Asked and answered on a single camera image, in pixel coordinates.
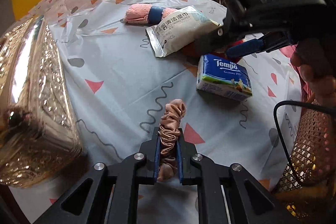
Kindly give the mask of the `person's right hand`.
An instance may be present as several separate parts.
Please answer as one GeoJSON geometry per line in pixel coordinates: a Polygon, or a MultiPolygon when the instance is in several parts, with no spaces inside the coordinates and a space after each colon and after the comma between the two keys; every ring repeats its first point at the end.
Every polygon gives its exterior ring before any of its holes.
{"type": "Polygon", "coordinates": [[[290,58],[322,106],[335,107],[335,77],[323,49],[315,42],[299,42],[290,58]]]}

